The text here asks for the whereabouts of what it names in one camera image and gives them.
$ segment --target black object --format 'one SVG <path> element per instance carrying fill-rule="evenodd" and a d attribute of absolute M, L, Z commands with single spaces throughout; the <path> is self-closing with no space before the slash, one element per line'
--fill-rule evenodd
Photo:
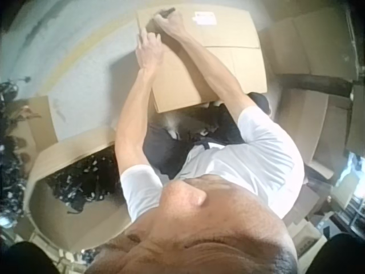
<path fill-rule="evenodd" d="M 14 244 L 1 254 L 1 271 L 12 274 L 59 274 L 45 252 L 27 241 Z"/>
<path fill-rule="evenodd" d="M 16 153 L 21 144 L 19 139 L 9 136 L 11 129 L 22 117 L 11 117 L 7 105 L 18 95 L 14 81 L 0 83 L 0 215 L 5 227 L 16 224 L 23 215 L 25 176 L 23 161 Z"/>
<path fill-rule="evenodd" d="M 251 92 L 248 96 L 263 112 L 270 113 L 269 102 L 265 96 L 255 92 Z M 211 105 L 206 111 L 217 124 L 217 129 L 208 133 L 207 136 L 198 135 L 191 136 L 188 140 L 175 140 L 166 129 L 154 124 L 148 125 L 143 152 L 149 163 L 162 174 L 168 175 L 170 180 L 180 172 L 186 157 L 195 145 L 202 144 L 207 149 L 208 142 L 225 146 L 244 143 L 240 130 L 224 104 L 219 107 Z"/>
<path fill-rule="evenodd" d="M 352 83 L 338 77 L 309 74 L 278 74 L 278 80 L 284 88 L 300 88 L 330 95 L 349 98 Z"/>
<path fill-rule="evenodd" d="M 163 18 L 167 18 L 171 13 L 173 13 L 176 9 L 174 7 L 168 9 L 168 10 L 162 10 L 159 12 L 159 14 L 163 17 Z"/>
<path fill-rule="evenodd" d="M 337 234 L 324 244 L 306 274 L 363 273 L 365 243 L 346 233 Z"/>
<path fill-rule="evenodd" d="M 107 195 L 121 192 L 114 146 L 107 147 L 42 179 L 53 195 L 81 213 L 86 203 L 102 201 Z"/>

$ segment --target forearm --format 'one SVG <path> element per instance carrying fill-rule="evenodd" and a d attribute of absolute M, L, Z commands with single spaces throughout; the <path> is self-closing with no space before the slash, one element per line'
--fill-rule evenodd
<path fill-rule="evenodd" d="M 236 77 L 209 50 L 189 34 L 175 37 L 201 71 L 208 85 L 226 104 L 235 121 L 243 109 L 255 103 L 243 92 Z"/>
<path fill-rule="evenodd" d="M 148 164 L 142 147 L 147 133 L 148 100 L 153 78 L 154 74 L 151 72 L 143 69 L 138 72 L 136 82 L 121 111 L 115 138 L 115 152 L 120 172 L 135 164 Z"/>

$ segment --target black pants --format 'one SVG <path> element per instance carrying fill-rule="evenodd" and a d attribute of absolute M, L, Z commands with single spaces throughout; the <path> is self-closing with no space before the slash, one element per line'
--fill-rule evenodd
<path fill-rule="evenodd" d="M 255 92 L 251 92 L 248 96 L 263 112 L 270 114 L 269 102 L 265 96 Z M 192 136 L 188 140 L 175 140 L 166 129 L 154 124 L 148 125 L 143 151 L 149 163 L 162 174 L 168 175 L 170 180 L 180 172 L 186 157 L 195 145 L 203 144 L 206 147 L 208 142 L 225 146 L 244 143 L 236 123 L 224 104 L 219 107 L 209 106 L 206 111 L 213 115 L 218 127 L 215 132 L 211 132 L 205 137 Z"/>

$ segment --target concrete floor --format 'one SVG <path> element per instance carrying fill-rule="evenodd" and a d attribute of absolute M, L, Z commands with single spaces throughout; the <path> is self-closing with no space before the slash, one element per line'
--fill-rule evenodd
<path fill-rule="evenodd" d="M 1 79 L 32 77 L 19 97 L 48 95 L 59 140 L 113 125 L 137 70 L 135 11 L 182 2 L 248 10 L 257 30 L 271 24 L 258 0 L 33 0 L 3 35 Z M 268 80 L 275 112 L 281 90 Z"/>

